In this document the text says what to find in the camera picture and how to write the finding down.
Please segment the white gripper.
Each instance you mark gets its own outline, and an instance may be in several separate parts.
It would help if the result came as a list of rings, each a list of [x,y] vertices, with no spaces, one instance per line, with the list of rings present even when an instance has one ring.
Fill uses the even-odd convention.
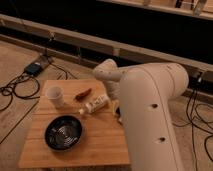
[[[120,117],[119,101],[115,100],[120,94],[120,87],[118,82],[108,81],[106,86],[107,94],[112,101],[113,116]]]

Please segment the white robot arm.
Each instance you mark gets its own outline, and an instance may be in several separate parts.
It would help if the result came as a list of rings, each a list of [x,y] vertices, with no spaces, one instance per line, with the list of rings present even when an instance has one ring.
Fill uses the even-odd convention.
[[[187,89],[186,69],[178,63],[118,67],[107,59],[93,74],[119,99],[132,171],[184,171],[168,101]]]

